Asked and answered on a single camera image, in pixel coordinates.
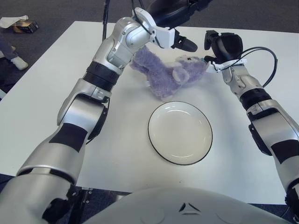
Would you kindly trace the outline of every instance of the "white plate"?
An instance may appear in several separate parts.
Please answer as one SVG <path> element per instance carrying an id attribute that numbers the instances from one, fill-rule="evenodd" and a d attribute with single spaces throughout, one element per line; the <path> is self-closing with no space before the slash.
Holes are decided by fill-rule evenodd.
<path id="1" fill-rule="evenodd" d="M 184 102 L 159 106 L 149 119 L 149 139 L 167 161 L 190 165 L 202 160 L 212 145 L 212 129 L 205 115 Z"/>

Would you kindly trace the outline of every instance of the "stuffed animal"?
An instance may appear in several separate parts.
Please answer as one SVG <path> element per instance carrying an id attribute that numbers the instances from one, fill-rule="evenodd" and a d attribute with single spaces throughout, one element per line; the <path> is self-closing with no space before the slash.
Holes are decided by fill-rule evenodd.
<path id="1" fill-rule="evenodd" d="M 145 74 L 152 93 L 165 101 L 183 85 L 202 78 L 208 64 L 195 56 L 180 56 L 173 63 L 163 63 L 144 46 L 135 54 L 130 66 Z"/>

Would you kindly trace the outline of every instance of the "wire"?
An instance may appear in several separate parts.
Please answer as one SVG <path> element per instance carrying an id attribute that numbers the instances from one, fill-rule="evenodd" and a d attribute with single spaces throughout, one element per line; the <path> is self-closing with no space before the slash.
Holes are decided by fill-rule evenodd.
<path id="1" fill-rule="evenodd" d="M 109 4 L 110 4 L 110 0 L 106 0 L 105 1 L 104 14 L 103 14 L 103 37 L 102 37 L 102 41 L 104 41 L 106 39 L 106 35 L 107 35 Z"/>
<path id="2" fill-rule="evenodd" d="M 131 0 L 131 2 L 132 2 L 132 9 L 133 9 L 133 12 L 134 12 L 134 16 L 135 16 L 135 18 L 136 18 L 136 21 L 142 26 L 142 28 L 143 28 L 149 35 L 151 35 L 152 33 L 151 33 L 148 29 L 146 29 L 146 27 L 142 24 L 142 22 L 140 21 L 140 19 L 138 18 L 137 14 L 136 14 L 134 0 Z M 162 48 L 161 45 L 160 45 L 160 42 L 159 42 L 159 40 L 158 40 L 158 38 L 157 38 L 156 36 L 155 36 L 155 40 L 156 40 L 158 46 L 159 46 L 160 48 Z"/>
<path id="3" fill-rule="evenodd" d="M 267 80 L 267 81 L 265 82 L 265 84 L 263 85 L 263 87 L 265 88 L 265 87 L 272 81 L 272 79 L 274 78 L 275 73 L 276 73 L 276 70 L 277 70 L 277 63 L 278 63 L 278 59 L 277 59 L 275 53 L 274 53 L 272 50 L 270 50 L 269 48 L 265 48 L 265 47 L 253 47 L 253 48 L 249 48 L 249 49 L 243 51 L 240 55 L 242 55 L 242 54 L 244 54 L 244 53 L 250 51 L 249 53 L 243 55 L 243 56 L 242 56 L 240 59 L 238 59 L 236 62 L 234 62 L 234 63 L 231 64 L 230 66 L 228 66 L 228 67 L 222 69 L 221 71 L 223 71 L 223 70 L 225 70 L 225 69 L 228 69 L 228 68 L 234 66 L 237 62 L 239 62 L 239 61 L 240 61 L 241 59 L 243 59 L 245 56 L 247 56 L 247 55 L 249 55 L 249 54 L 251 54 L 252 52 L 257 51 L 257 50 L 266 50 L 266 51 L 270 52 L 270 53 L 273 55 L 273 57 L 274 57 L 274 68 L 273 68 L 273 72 L 271 73 L 270 77 L 268 78 L 268 80 Z"/>
<path id="4" fill-rule="evenodd" d="M 139 0 L 139 3 L 140 3 L 140 5 L 141 5 L 141 8 L 142 8 L 142 9 L 145 9 L 142 0 Z"/>
<path id="5" fill-rule="evenodd" d="M 282 213 L 282 215 L 280 217 L 282 218 L 283 216 L 285 216 L 285 214 L 289 211 L 289 209 L 290 209 L 290 207 L 288 206 L 286 208 L 286 210 Z"/>

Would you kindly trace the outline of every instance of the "table surface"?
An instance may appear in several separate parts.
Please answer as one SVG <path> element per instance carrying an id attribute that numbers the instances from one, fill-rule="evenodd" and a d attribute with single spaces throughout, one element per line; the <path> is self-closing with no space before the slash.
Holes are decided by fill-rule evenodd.
<path id="1" fill-rule="evenodd" d="M 113 26 L 108 25 L 108 34 Z M 195 53 L 159 49 L 153 44 L 148 47 L 165 62 L 183 54 L 212 55 L 203 49 L 208 29 L 211 28 L 178 28 L 198 45 Z M 244 49 L 265 46 L 276 53 L 277 74 L 266 90 L 299 122 L 299 34 L 215 30 L 237 33 Z M 56 130 L 59 108 L 77 79 L 84 75 L 101 37 L 101 23 L 74 22 L 0 102 L 0 173 L 15 175 L 34 148 Z M 248 55 L 247 60 L 250 74 L 265 82 L 273 69 L 271 54 L 258 51 Z M 163 102 L 146 87 L 144 75 L 127 67 L 113 90 L 100 136 L 86 146 L 77 185 L 126 192 L 185 186 L 247 203 L 284 204 L 285 192 L 274 160 L 255 145 L 246 113 L 224 84 L 221 73 L 206 74 L 193 86 L 179 90 L 172 100 L 198 107 L 211 124 L 213 143 L 202 161 L 179 166 L 155 152 L 147 125 L 151 113 Z"/>

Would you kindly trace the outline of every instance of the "white cloth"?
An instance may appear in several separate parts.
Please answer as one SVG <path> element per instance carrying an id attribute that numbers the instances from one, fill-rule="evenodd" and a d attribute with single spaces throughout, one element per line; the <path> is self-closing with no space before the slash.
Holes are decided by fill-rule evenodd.
<path id="1" fill-rule="evenodd" d="M 0 27 L 8 28 L 19 20 L 28 20 L 28 19 L 29 17 L 27 15 L 21 17 L 2 17 L 0 19 Z"/>

